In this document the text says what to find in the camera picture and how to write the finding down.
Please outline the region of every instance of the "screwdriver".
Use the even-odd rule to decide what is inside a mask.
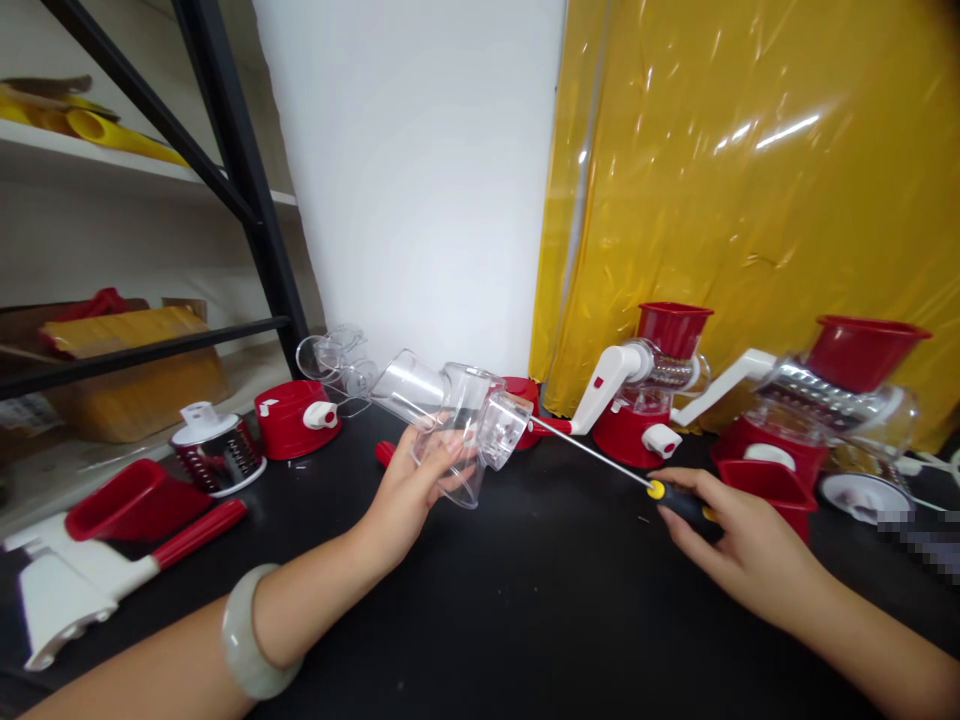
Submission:
[[[541,422],[535,417],[530,418],[531,422],[536,423],[542,428],[546,428],[557,437],[563,438],[571,445],[575,445],[586,453],[593,455],[597,460],[606,463],[615,470],[619,470],[628,478],[636,480],[647,488],[647,495],[657,501],[660,505],[668,507],[677,515],[689,523],[704,540],[709,543],[715,543],[723,537],[723,528],[717,522],[717,516],[709,505],[692,493],[677,490],[669,483],[662,483],[659,480],[647,480],[639,475],[630,472],[625,467],[613,462],[605,455],[601,455],[596,450],[588,448],[583,443],[577,442],[569,435],[565,435],[556,428],[550,427],[545,422]]]

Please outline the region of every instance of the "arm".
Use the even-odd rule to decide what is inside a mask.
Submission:
[[[289,667],[390,573],[420,534],[440,496],[437,479],[460,446],[437,448],[417,468],[408,429],[363,519],[257,586],[253,623],[264,657]],[[78,678],[25,718],[137,717],[230,720],[254,705],[234,682],[220,639],[221,598]]]
[[[651,477],[692,490],[716,511],[726,535],[710,546],[658,508],[677,546],[734,600],[820,655],[887,717],[960,716],[960,662],[831,576],[767,502],[702,470]]]

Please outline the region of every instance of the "right hand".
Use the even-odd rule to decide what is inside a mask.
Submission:
[[[677,547],[767,622],[795,633],[837,582],[767,501],[724,485],[706,470],[667,468],[649,477],[686,488],[713,508],[725,531],[716,545],[672,510],[657,510]]]

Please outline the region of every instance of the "yellow curtain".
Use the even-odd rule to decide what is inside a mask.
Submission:
[[[915,447],[938,449],[960,398],[958,39],[939,0],[570,0],[530,360],[545,407],[572,414],[643,301],[716,310],[716,372],[860,315],[934,333],[892,381],[919,395]]]

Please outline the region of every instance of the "black work surface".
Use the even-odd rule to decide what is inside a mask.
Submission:
[[[123,600],[42,673],[22,670],[27,641],[8,554],[0,565],[0,696],[25,709],[228,593],[251,567],[290,560],[346,531],[379,483],[374,446],[401,430],[371,409],[312,456],[272,463],[236,495],[249,507],[245,520]],[[688,436],[670,464],[709,467],[709,442]],[[812,547],[853,589],[960,654],[957,596],[874,528],[823,508],[812,519]],[[441,500],[404,563],[251,717],[531,713],[876,715],[827,665],[681,555],[640,485],[545,439],[488,472],[477,510]]]

